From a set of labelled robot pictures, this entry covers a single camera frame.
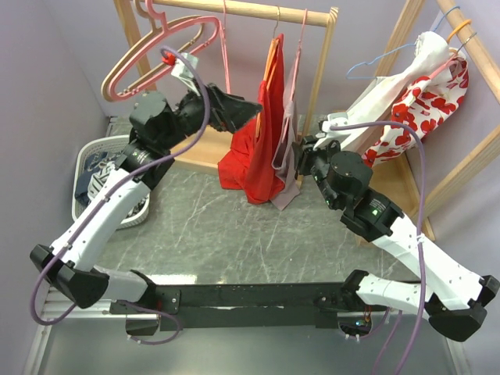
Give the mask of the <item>orange hanger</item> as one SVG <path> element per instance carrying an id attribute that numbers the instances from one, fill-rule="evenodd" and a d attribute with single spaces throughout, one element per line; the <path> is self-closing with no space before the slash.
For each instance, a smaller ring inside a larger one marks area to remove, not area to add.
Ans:
<path id="1" fill-rule="evenodd" d="M 283 94 L 284 78 L 283 78 L 283 67 L 280 59 L 282 58 L 282 47 L 284 43 L 284 37 L 282 34 L 277 33 L 277 28 L 280 23 L 280 7 L 277 7 L 277 21 L 273 29 L 273 38 L 270 42 L 270 47 L 268 51 L 268 56 L 266 58 L 266 66 L 264 69 L 263 79 L 259 87 L 258 102 L 262 106 L 262 112 L 260 112 L 255 119 L 255 139 L 258 141 L 261 135 L 262 129 L 262 115 L 266 112 L 266 96 L 270 95 L 270 120 L 271 124 L 274 125 L 278 120 L 283 118 L 284 109 L 283 105 L 278 102 L 278 98 Z"/>

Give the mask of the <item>red white striped top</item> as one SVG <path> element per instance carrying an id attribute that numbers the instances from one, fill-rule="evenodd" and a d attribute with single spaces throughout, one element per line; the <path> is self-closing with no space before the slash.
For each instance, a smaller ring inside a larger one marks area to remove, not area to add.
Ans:
<path id="1" fill-rule="evenodd" d="M 109 178 L 110 173 L 115 169 L 113 161 L 100 162 L 97 170 L 93 172 L 87 186 L 87 196 L 89 201 L 93 201 L 102 190 Z"/>

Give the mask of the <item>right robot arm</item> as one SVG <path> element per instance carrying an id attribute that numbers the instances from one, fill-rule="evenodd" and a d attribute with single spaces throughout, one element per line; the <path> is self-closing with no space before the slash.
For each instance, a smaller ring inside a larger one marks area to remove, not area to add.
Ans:
<path id="1" fill-rule="evenodd" d="M 329 209 L 352 233 L 385 250 L 420 278 L 419 283 L 351 272 L 341 290 L 344 306 L 359 311 L 380 305 L 420 314 L 440 334 L 464 342 L 482 326 L 498 280 L 458 264 L 424 234 L 387 196 L 370 188 L 373 171 L 362 157 L 341 150 L 338 141 L 315 148 L 314 136 L 292 145 L 298 174 L 312 176 Z"/>

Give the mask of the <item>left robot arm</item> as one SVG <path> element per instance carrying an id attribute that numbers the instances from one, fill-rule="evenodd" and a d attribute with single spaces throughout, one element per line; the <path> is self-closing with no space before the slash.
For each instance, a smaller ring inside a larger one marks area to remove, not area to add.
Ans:
<path id="1" fill-rule="evenodd" d="M 154 309 L 156 295 L 147 277 L 99 269 L 96 262 L 125 216 L 173 165 L 173 148 L 206 126 L 233 134 L 262 110 L 260 104 L 227 94 L 215 84 L 203 89 L 204 95 L 189 91 L 175 108 L 158 91 L 138 97 L 130 114 L 129 142 L 98 195 L 67 232 L 30 252 L 43 278 L 76 306 L 86 309 L 113 297 L 127 300 L 140 314 Z"/>

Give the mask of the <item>navy blue printed top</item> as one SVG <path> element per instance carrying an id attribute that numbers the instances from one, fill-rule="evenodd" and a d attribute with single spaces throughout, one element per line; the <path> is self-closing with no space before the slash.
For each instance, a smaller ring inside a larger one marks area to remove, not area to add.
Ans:
<path id="1" fill-rule="evenodd" d="M 97 152 L 90 154 L 84 160 L 83 171 L 77 178 L 77 186 L 75 187 L 74 198 L 82 206 L 86 207 L 90 204 L 88 199 L 88 183 L 93 172 L 97 170 L 99 163 L 115 161 L 118 157 L 117 153 L 113 152 Z"/>

